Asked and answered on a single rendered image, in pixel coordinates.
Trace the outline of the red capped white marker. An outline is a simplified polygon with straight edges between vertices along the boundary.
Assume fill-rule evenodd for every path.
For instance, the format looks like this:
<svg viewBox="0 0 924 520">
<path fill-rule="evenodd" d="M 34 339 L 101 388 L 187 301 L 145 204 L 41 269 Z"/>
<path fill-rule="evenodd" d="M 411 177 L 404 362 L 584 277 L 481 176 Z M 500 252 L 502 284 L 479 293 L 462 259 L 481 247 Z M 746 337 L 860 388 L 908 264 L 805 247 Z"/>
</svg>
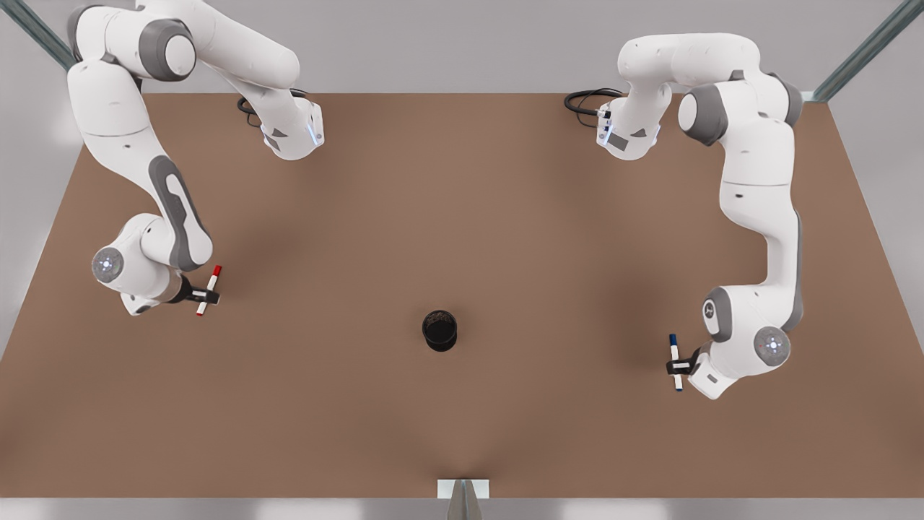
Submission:
<svg viewBox="0 0 924 520">
<path fill-rule="evenodd" d="M 220 300 L 220 294 L 215 292 L 215 286 L 217 286 L 217 280 L 222 271 L 220 264 L 215 264 L 214 269 L 212 270 L 212 275 L 208 280 L 206 289 L 204 290 L 204 295 L 201 297 L 201 302 L 196 310 L 196 316 L 203 316 L 206 310 L 206 307 L 209 304 L 218 304 Z"/>
</svg>

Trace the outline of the black cylindrical pen cup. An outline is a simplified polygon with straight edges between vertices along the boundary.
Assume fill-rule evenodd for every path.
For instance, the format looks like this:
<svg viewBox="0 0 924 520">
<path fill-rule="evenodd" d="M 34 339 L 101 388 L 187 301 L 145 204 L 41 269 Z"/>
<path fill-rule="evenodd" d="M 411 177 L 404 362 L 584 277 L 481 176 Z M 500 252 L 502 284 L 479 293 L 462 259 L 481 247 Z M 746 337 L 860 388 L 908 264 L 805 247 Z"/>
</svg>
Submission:
<svg viewBox="0 0 924 520">
<path fill-rule="evenodd" d="M 436 352 L 446 352 L 456 344 L 458 323 L 456 323 L 455 316 L 448 311 L 432 311 L 423 319 L 422 333 L 430 349 Z"/>
</svg>

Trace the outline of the silver frame post with foot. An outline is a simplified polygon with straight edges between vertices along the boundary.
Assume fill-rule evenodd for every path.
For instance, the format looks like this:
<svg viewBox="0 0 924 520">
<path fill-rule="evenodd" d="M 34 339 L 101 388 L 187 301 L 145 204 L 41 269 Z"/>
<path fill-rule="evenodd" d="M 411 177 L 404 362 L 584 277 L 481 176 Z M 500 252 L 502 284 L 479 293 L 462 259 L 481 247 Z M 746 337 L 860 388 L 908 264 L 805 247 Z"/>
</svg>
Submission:
<svg viewBox="0 0 924 520">
<path fill-rule="evenodd" d="M 479 500 L 489 499 L 489 480 L 437 480 L 437 498 L 449 500 L 446 520 L 483 520 Z"/>
</svg>

